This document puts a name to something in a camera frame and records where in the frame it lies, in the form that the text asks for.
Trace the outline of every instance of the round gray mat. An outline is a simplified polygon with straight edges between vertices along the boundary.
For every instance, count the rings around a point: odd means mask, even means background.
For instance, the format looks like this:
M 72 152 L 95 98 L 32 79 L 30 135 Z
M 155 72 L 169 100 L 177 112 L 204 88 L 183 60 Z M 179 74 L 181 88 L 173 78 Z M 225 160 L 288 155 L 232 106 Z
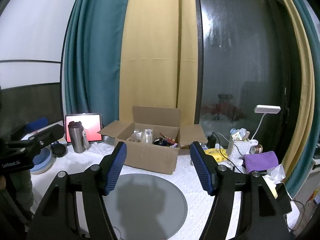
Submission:
M 188 211 L 174 184 L 148 174 L 121 175 L 104 202 L 123 240 L 169 239 L 182 227 Z

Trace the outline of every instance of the white plastic basket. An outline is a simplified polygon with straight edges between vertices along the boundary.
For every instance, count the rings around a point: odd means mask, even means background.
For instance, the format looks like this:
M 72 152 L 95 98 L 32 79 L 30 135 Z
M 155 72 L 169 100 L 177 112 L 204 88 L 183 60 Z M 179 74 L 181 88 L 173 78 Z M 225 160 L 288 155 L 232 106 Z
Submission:
M 241 154 L 245 155 L 250 153 L 249 151 L 251 146 L 258 145 L 258 141 L 257 140 L 249 140 L 248 142 L 234 141 L 230 136 L 229 145 L 226 152 L 231 159 L 239 159 L 241 157 L 235 145 L 238 146 Z

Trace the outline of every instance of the desk lamp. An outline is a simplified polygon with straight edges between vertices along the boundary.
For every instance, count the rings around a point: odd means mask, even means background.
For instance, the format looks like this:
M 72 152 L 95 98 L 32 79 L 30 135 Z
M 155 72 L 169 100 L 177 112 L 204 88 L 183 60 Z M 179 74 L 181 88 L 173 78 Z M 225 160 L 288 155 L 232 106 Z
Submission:
M 262 117 L 261 117 L 261 120 L 260 120 L 260 123 L 256 129 L 256 131 L 254 132 L 251 140 L 254 138 L 254 136 L 256 135 L 260 125 L 261 125 L 261 122 L 262 122 L 262 119 L 263 117 L 266 115 L 266 114 L 277 114 L 279 113 L 279 111 L 281 110 L 281 108 L 279 106 L 263 106 L 263 105 L 257 105 L 254 109 L 254 112 L 255 113 L 259 113 L 259 114 L 263 114 Z

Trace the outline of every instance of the pink screen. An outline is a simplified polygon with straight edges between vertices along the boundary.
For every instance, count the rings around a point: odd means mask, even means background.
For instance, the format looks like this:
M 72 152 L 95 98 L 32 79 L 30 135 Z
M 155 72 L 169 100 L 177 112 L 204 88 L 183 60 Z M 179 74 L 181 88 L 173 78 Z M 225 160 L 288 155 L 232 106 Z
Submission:
M 100 125 L 100 115 L 76 115 L 76 116 L 66 116 L 66 134 L 67 134 L 67 142 L 71 142 L 68 124 L 71 122 L 79 122 L 81 121 L 84 130 L 87 133 L 88 141 L 101 141 L 102 135 L 98 132 L 101 130 Z

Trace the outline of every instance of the yellow curtain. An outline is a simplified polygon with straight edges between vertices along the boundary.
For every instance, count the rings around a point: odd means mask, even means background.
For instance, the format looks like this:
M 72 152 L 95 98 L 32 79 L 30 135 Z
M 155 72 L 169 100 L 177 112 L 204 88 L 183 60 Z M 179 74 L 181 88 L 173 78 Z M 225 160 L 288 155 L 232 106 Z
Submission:
M 291 143 L 282 161 L 286 178 L 288 178 L 301 156 L 310 133 L 315 101 L 315 84 L 310 46 L 302 20 L 293 1 L 283 1 L 293 23 L 301 60 L 301 98 L 299 114 Z
M 129 0 L 120 63 L 120 120 L 132 122 L 132 106 L 178 107 L 181 123 L 193 124 L 197 50 L 195 0 Z

